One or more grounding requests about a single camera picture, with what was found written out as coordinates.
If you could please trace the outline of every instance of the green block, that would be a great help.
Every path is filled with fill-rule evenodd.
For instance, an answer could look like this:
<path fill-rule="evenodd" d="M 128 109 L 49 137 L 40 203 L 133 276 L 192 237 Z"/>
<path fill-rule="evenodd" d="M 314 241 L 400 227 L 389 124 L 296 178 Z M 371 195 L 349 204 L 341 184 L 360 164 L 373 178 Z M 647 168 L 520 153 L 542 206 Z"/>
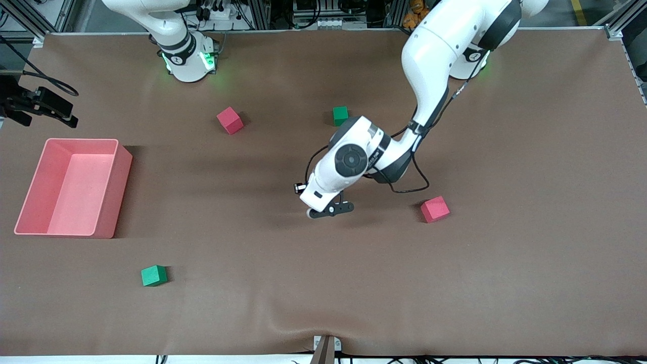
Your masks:
<path fill-rule="evenodd" d="M 339 126 L 348 119 L 348 109 L 345 106 L 333 108 L 334 125 Z"/>
<path fill-rule="evenodd" d="M 166 278 L 166 267 L 162 266 L 152 266 L 146 269 L 142 269 L 142 284 L 146 287 L 155 287 L 159 286 L 162 283 L 166 283 L 168 279 Z"/>

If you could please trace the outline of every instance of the yellow tape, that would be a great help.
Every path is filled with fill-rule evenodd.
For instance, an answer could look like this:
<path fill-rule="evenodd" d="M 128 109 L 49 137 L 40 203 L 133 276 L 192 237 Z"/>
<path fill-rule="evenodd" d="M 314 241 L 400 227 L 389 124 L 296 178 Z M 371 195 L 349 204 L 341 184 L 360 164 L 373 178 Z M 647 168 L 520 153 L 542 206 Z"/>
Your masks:
<path fill-rule="evenodd" d="M 577 18 L 577 23 L 581 27 L 585 27 L 588 24 L 586 23 L 586 18 L 584 17 L 584 12 L 582 11 L 582 4 L 580 4 L 580 0 L 571 0 L 571 5 L 573 6 L 573 10 L 575 11 L 575 17 Z"/>

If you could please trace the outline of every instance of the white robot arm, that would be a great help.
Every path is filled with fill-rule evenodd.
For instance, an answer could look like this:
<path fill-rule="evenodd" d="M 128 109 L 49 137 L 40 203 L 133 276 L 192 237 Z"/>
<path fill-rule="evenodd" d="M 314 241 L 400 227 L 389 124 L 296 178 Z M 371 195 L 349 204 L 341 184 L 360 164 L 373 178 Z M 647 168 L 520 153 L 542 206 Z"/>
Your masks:
<path fill-rule="evenodd" d="M 195 82 L 214 71 L 217 45 L 200 32 L 190 32 L 173 11 L 189 0 L 103 0 L 113 12 L 123 14 L 148 30 L 162 49 L 166 67 L 182 82 Z"/>
<path fill-rule="evenodd" d="M 530 10 L 524 12 L 520 0 L 442 0 L 423 19 L 402 50 L 404 74 L 418 103 L 413 118 L 399 141 L 365 117 L 346 120 L 307 183 L 295 185 L 295 192 L 311 208 L 310 217 L 353 210 L 352 204 L 331 201 L 362 176 L 378 183 L 402 177 L 441 112 L 448 77 L 474 76 L 484 55 L 514 34 L 522 13 L 536 14 L 547 0 L 523 2 L 531 5 Z"/>

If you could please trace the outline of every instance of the pink bin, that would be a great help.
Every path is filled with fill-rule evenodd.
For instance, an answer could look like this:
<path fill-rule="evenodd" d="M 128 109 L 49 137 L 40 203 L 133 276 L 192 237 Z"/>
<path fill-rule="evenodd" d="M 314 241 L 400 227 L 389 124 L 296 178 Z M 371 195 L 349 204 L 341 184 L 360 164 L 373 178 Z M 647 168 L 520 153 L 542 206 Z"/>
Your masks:
<path fill-rule="evenodd" d="M 132 161 L 115 139 L 48 139 L 14 233 L 112 238 Z"/>

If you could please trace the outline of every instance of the table surface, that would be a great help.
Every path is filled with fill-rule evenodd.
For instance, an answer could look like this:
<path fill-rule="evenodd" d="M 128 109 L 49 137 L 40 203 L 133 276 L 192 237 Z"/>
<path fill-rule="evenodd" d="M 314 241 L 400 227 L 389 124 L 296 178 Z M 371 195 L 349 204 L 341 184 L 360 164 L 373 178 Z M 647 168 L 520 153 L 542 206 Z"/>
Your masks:
<path fill-rule="evenodd" d="M 646 110 L 601 30 L 518 32 L 419 150 L 428 190 L 362 180 L 355 212 L 306 218 L 292 184 L 334 106 L 409 120 L 405 41 L 232 34 L 218 73 L 182 84 L 145 36 L 48 36 L 30 58 L 78 88 L 80 121 L 1 130 L 1 353 L 300 352 L 333 334 L 362 355 L 647 354 Z M 49 137 L 133 154 L 115 239 L 13 235 Z M 423 223 L 440 195 L 451 217 Z M 171 282 L 142 287 L 154 264 Z"/>

